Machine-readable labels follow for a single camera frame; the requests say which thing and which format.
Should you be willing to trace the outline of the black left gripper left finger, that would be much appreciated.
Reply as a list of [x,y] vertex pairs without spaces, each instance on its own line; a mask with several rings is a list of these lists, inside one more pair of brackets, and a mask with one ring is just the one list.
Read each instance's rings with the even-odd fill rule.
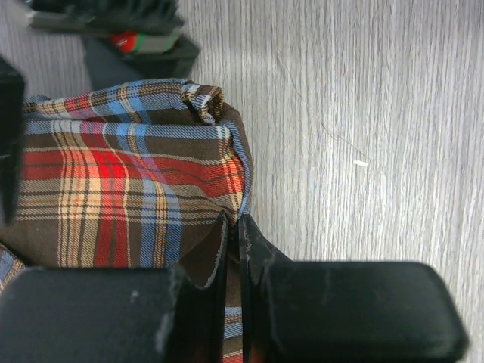
[[3,362],[220,362],[228,220],[168,268],[28,268],[1,294]]

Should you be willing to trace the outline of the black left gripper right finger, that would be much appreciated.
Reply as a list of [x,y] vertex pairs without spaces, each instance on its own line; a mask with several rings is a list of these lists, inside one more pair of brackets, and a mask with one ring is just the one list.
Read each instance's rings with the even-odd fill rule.
[[469,346],[445,282],[420,262],[293,261],[237,224],[246,362],[456,362]]

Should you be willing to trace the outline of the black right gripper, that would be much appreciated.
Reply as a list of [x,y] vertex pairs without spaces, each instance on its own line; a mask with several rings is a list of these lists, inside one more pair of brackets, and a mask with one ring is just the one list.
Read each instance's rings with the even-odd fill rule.
[[185,78],[199,48],[177,1],[24,1],[31,29],[78,34],[94,90],[146,78]]

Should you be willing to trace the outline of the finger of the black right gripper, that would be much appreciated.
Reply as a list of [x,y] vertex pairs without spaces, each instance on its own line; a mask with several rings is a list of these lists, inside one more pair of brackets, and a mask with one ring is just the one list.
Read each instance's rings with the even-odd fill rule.
[[14,219],[18,201],[25,122],[22,116],[25,82],[1,59],[1,225]]

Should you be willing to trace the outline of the brown red plaid shirt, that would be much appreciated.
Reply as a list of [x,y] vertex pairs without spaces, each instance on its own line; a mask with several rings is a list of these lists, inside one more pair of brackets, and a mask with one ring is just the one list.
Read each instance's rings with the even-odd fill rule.
[[[134,81],[23,99],[16,213],[1,225],[1,294],[28,268],[168,268],[220,214],[250,208],[253,164],[222,90]],[[237,260],[226,253],[222,360],[240,362]]]

